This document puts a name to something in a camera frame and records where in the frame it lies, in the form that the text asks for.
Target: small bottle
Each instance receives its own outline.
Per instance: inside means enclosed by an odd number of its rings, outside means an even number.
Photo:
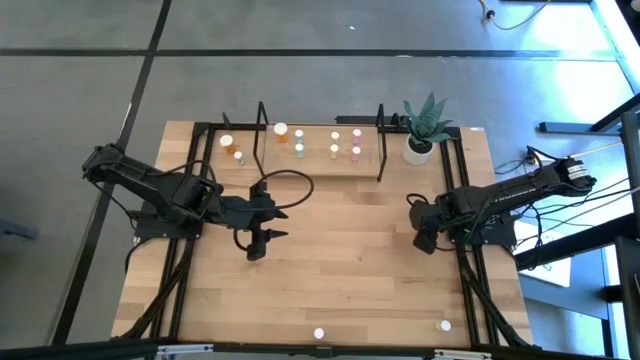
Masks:
[[[231,135],[222,135],[220,137],[220,145],[222,145],[224,150],[229,155],[232,155],[236,152],[237,146],[233,143],[233,137]]]
[[[298,129],[296,130],[296,144],[304,144],[304,139],[302,138],[304,136],[304,131]]]
[[[236,151],[233,154],[233,157],[236,158],[236,160],[238,161],[238,165],[244,166],[244,156],[242,156],[242,152]]]
[[[360,135],[362,135],[362,131],[360,131],[360,129],[353,130],[353,145],[360,144]]]
[[[313,330],[313,337],[316,338],[316,340],[322,340],[324,337],[324,330],[322,330],[322,328],[316,328]]]
[[[447,320],[442,320],[436,325],[436,329],[442,331],[451,331],[451,323]]]
[[[351,156],[351,160],[353,160],[355,162],[360,160],[360,147],[359,146],[354,146],[351,151],[353,152],[353,156]]]
[[[289,140],[287,136],[287,124],[277,123],[273,126],[273,131],[276,133],[276,140],[279,143],[286,143]]]
[[[304,157],[304,145],[296,144],[296,156],[298,159],[302,159]]]
[[[340,148],[338,147],[338,145],[333,144],[331,145],[329,150],[331,150],[331,154],[329,155],[329,157],[331,157],[332,160],[335,160],[338,157],[338,150],[340,150]]]
[[[334,144],[338,145],[338,140],[340,139],[340,133],[337,131],[332,132],[331,139],[333,140]]]

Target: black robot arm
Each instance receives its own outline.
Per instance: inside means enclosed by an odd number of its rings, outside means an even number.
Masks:
[[[180,237],[167,232],[177,229],[201,227],[203,222],[224,225],[251,232],[247,246],[247,259],[258,260],[266,254],[266,243],[271,238],[287,233],[262,230],[261,224],[274,218],[286,219],[267,193],[264,178],[249,190],[249,200],[239,196],[221,196],[224,188],[201,176],[177,172],[191,164],[164,172],[132,159],[113,144],[98,146],[82,166],[84,178],[92,183],[110,183],[124,187],[145,200],[141,211],[129,211],[140,222],[151,223],[154,228],[165,229],[164,237]],[[208,164],[202,164],[213,172]]]
[[[445,230],[463,244],[515,245],[511,210],[552,195],[585,196],[595,183],[582,161],[566,158],[493,185],[454,189],[437,196],[435,204],[410,194],[409,217],[418,230],[414,245],[431,254]]]

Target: wooden tabletop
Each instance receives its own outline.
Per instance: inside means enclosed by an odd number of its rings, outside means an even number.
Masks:
[[[156,161],[158,168],[166,170],[186,161],[192,128],[192,122],[167,123]],[[216,136],[224,133],[217,131]],[[247,154],[251,153],[253,132],[230,134]],[[471,184],[493,183],[484,131],[462,128],[461,134]],[[287,209],[289,219],[263,225],[289,235],[272,240],[267,256],[259,261],[246,260],[246,254],[234,245],[230,230],[205,225],[195,245],[179,339],[469,346],[455,255],[427,255],[413,247],[415,231],[405,201],[411,192],[433,200],[446,191],[439,147],[425,165],[412,166],[400,154],[405,138],[387,134],[388,160],[379,183],[375,178],[314,177],[313,196]],[[274,145],[268,139],[265,143],[264,134],[260,141],[265,148]],[[245,156],[247,163],[240,167],[216,145],[211,165],[218,182],[225,186],[223,195],[247,197],[248,187],[260,177],[253,158]],[[459,186],[451,144],[450,153]],[[308,183],[303,179],[268,180],[268,191],[278,204],[293,202],[307,190]],[[248,243],[247,235],[241,234],[240,241]],[[438,241],[442,247],[451,246],[446,235]],[[166,239],[153,240],[132,256],[113,335],[128,330],[156,295],[167,244]],[[532,341],[512,258],[499,247],[485,246],[484,254],[494,302],[519,335]],[[162,334],[167,334],[172,303],[170,298]],[[486,342],[484,314],[477,299],[476,312],[480,336]],[[438,330],[442,320],[451,322],[451,331]],[[320,341],[313,337],[318,327],[325,331]]]

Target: white cap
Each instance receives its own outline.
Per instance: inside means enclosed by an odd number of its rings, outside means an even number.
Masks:
[[[231,137],[231,135],[222,135],[220,137],[220,145],[229,146],[231,144],[233,144],[233,137]]]
[[[278,135],[284,135],[287,133],[287,124],[277,123],[273,126],[273,131]]]
[[[451,323],[447,320],[442,320],[440,322],[440,329],[442,329],[442,331],[451,331]]]
[[[313,330],[313,337],[318,340],[322,339],[324,337],[324,330],[322,330],[322,328],[316,328]]]

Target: black rod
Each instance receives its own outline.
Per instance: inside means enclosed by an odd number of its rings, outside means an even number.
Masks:
[[[384,107],[382,104],[380,104],[380,106],[378,107],[378,116],[376,116],[376,128],[378,129],[378,132],[382,134],[382,161],[380,162],[380,173],[378,173],[378,182],[380,182],[382,180],[384,167],[387,164],[387,134],[385,131],[386,124],[384,123]]]
[[[635,98],[640,101],[640,94]],[[640,186],[640,139],[638,138],[638,122],[640,114],[626,112],[622,114],[622,143],[624,145],[624,156],[627,160],[627,171],[629,173],[629,186],[635,189]],[[633,213],[636,220],[636,233],[633,238],[640,238],[640,193],[631,194]]]
[[[262,169],[262,164],[260,163],[260,159],[258,159],[258,138],[260,137],[261,125],[260,122],[262,120],[262,116],[264,115],[265,129],[266,125],[269,125],[269,118],[267,118],[267,112],[264,109],[264,104],[262,101],[258,103],[258,115],[256,115],[256,133],[253,137],[253,159],[256,161],[256,165],[258,165],[258,170],[260,170],[260,175],[264,177],[264,169]]]
[[[151,38],[151,42],[149,43],[148,50],[150,51],[154,51],[157,49],[157,43],[160,39],[160,36],[162,35],[170,6],[171,0],[164,0],[160,15],[158,16],[158,20],[156,22],[153,36]],[[131,136],[131,131],[133,130],[133,123],[135,121],[138,108],[140,107],[140,101],[142,100],[142,94],[147,84],[149,73],[151,72],[152,63],[153,56],[146,56],[142,64],[140,75],[138,76],[138,81],[136,82],[133,95],[131,97],[129,111],[127,112],[125,122],[122,126],[122,130],[120,131],[120,135],[118,136],[117,145],[123,151],[126,149],[127,144],[129,143],[129,137]],[[104,193],[98,195],[96,206],[93,208],[93,216],[90,217],[91,220],[87,225],[87,230],[85,231],[85,236],[82,240],[82,250],[79,253],[78,263],[76,268],[74,269],[73,277],[69,285],[69,290],[64,295],[64,305],[62,307],[62,311],[60,312],[58,323],[56,324],[53,333],[52,344],[54,345],[65,344],[67,342],[67,338],[69,337],[69,332],[71,331],[71,326],[73,325],[73,318],[76,315],[82,291],[84,290],[84,284],[87,281],[87,277],[89,276],[91,263],[93,262],[93,257],[98,247],[100,232],[102,231],[102,226],[104,224],[104,220],[107,216],[107,210],[109,208],[109,196],[113,193],[113,189],[113,185],[105,184]]]
[[[162,287],[169,280],[169,276],[171,276],[171,271],[173,270],[173,266],[175,265],[176,260],[176,249],[178,247],[178,239],[169,239],[169,247],[167,249],[167,255],[164,258],[164,266],[162,268],[162,277],[160,278],[160,286],[158,289],[162,289]],[[156,316],[153,317],[151,321],[151,332],[149,333],[149,338],[157,338],[160,336],[160,328],[162,326],[162,318],[164,316],[164,305],[158,312]]]
[[[200,140],[201,128],[200,124],[194,124],[192,135],[191,135],[191,143],[189,144],[189,152],[187,153],[187,163],[190,163],[196,159],[196,153],[198,151],[198,141]],[[213,141],[213,132],[209,131],[207,133],[207,144],[210,144]],[[189,174],[193,172],[193,165],[189,165],[185,168],[185,173]],[[200,167],[200,175],[206,177],[207,170],[205,166]],[[176,258],[176,250],[178,248],[178,239],[170,239],[169,247],[167,249],[167,255],[164,260],[164,267],[162,268],[162,277],[160,279],[160,287],[162,289],[163,286],[167,283],[169,277],[171,276],[171,272],[173,271],[173,266],[175,264]],[[164,306],[161,305],[160,311],[156,316],[153,317],[151,322],[151,333],[149,334],[150,338],[155,338],[160,335],[160,328],[162,327],[162,318],[164,317]]]
[[[634,213],[627,214],[560,240],[548,242],[537,249],[523,251],[516,255],[518,271],[530,268],[531,259],[536,259],[538,265],[544,265],[613,244],[617,236],[636,238],[635,216]]]
[[[159,49],[159,57],[252,57],[252,56],[341,56],[341,57],[468,57],[506,59],[566,59],[582,61],[616,61],[610,50],[427,50],[427,49]]]
[[[462,186],[469,186],[469,172],[467,171],[467,161],[464,157],[464,147],[462,146],[462,136],[458,136],[458,139],[454,141],[456,149],[456,158],[458,160],[458,171],[460,172],[460,183]],[[487,276],[487,268],[484,263],[484,254],[482,252],[482,245],[473,245],[473,259],[476,263],[476,272],[478,273],[478,280],[480,286],[486,292],[489,299],[491,299],[491,292],[489,291],[489,279]],[[498,338],[498,328],[491,319],[489,311],[484,309],[484,317],[487,323],[487,331],[489,334],[489,344],[500,345],[500,339]]]
[[[622,114],[631,111],[638,105],[640,105],[640,93],[636,94],[634,97],[627,100],[624,104],[618,106],[615,110],[607,114],[597,123],[593,124],[593,126],[591,126],[591,131],[606,132],[620,122],[620,117],[622,116]]]
[[[440,152],[442,153],[442,167],[444,169],[444,180],[447,185],[447,191],[451,191],[454,188],[453,172],[451,171],[451,159],[449,157],[449,148],[447,147],[446,141],[440,143]],[[480,334],[478,332],[478,320],[476,319],[471,288],[463,275],[464,268],[462,261],[460,261],[461,257],[467,256],[466,249],[462,242],[456,243],[456,256],[458,257],[458,267],[460,269],[460,282],[462,284],[462,296],[464,298],[464,308],[467,315],[469,340],[473,346],[480,343]]]

